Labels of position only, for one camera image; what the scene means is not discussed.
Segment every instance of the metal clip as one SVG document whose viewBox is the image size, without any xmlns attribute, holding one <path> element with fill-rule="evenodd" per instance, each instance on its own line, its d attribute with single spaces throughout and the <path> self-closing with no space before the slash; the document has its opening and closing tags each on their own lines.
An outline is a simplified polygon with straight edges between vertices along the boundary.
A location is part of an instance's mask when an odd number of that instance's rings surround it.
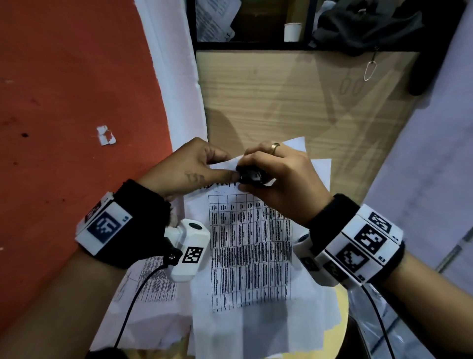
<svg viewBox="0 0 473 359">
<path fill-rule="evenodd" d="M 375 57 L 376 57 L 377 52 L 378 52 L 378 48 L 376 47 L 375 51 L 373 52 L 373 57 L 371 58 L 371 61 L 369 61 L 366 64 L 365 75 L 363 76 L 363 81 L 368 81 L 369 79 L 371 79 L 373 77 L 373 74 L 375 73 L 376 67 L 378 66 L 378 64 L 375 61 Z M 370 76 L 368 78 L 366 78 L 366 74 L 368 73 L 368 68 L 370 67 L 370 65 L 374 65 L 373 71 L 371 71 Z"/>
</svg>

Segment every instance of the paper cup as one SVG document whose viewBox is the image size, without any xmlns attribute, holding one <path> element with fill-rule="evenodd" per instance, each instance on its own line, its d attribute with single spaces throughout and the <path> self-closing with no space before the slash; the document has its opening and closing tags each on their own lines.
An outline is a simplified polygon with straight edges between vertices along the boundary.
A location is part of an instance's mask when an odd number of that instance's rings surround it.
<svg viewBox="0 0 473 359">
<path fill-rule="evenodd" d="M 284 24 L 284 42 L 299 41 L 302 24 L 300 22 L 290 22 Z"/>
</svg>

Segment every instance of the table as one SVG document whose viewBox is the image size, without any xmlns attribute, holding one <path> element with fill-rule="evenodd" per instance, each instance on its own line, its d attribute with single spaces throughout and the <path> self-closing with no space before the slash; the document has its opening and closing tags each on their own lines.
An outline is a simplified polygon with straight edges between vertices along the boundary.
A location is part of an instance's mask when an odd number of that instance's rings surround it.
<svg viewBox="0 0 473 359">
<path fill-rule="evenodd" d="M 380 53 L 372 79 L 363 81 L 372 54 L 332 52 L 198 52 L 197 66 L 209 141 L 238 156 L 263 140 L 305 136 L 311 158 L 332 158 L 331 192 L 363 201 L 409 118 L 415 98 L 405 91 L 414 53 Z M 284 358 L 333 359 L 348 319 L 346 290 L 336 287 L 342 322 L 325 332 L 324 350 Z M 187 340 L 166 351 L 186 358 Z M 130 358 L 163 358 L 130 350 Z"/>
</svg>

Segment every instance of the paper scrap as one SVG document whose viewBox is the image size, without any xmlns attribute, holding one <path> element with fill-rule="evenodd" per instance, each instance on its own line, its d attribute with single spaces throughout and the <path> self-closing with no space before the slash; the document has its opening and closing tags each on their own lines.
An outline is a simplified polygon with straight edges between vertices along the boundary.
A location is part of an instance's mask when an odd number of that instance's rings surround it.
<svg viewBox="0 0 473 359">
<path fill-rule="evenodd" d="M 152 257 L 134 263 L 127 270 L 90 350 L 100 350 L 115 344 L 136 290 L 161 263 L 162 257 Z M 160 271 L 147 282 L 138 296 L 119 348 L 164 350 L 185 337 L 191 324 L 189 283 L 173 283 Z"/>
<path fill-rule="evenodd" d="M 305 150 L 304 138 L 289 145 Z M 235 169 L 238 158 L 212 165 Z M 330 182 L 330 160 L 319 167 Z M 210 260 L 191 282 L 198 358 L 264 358 L 323 347 L 324 330 L 341 320 L 338 303 L 292 253 L 307 229 L 234 185 L 184 197 L 186 217 L 211 233 Z"/>
<path fill-rule="evenodd" d="M 97 127 L 97 132 L 98 132 L 98 140 L 100 141 L 100 144 L 102 146 L 105 146 L 106 144 L 114 144 L 117 142 L 114 134 L 112 133 L 112 131 L 108 129 L 107 126 Z"/>
<path fill-rule="evenodd" d="M 230 41 L 235 36 L 230 25 L 240 6 L 240 0 L 197 0 L 195 3 L 197 41 Z"/>
</svg>

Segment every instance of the orange wall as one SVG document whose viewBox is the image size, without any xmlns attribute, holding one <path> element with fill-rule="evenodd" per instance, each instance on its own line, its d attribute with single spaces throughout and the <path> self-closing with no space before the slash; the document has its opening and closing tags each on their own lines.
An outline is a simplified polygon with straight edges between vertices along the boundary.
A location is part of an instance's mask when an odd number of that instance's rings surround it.
<svg viewBox="0 0 473 359">
<path fill-rule="evenodd" d="M 81 216 L 171 142 L 133 0 L 3 0 L 0 54 L 1 330 L 75 250 Z"/>
</svg>

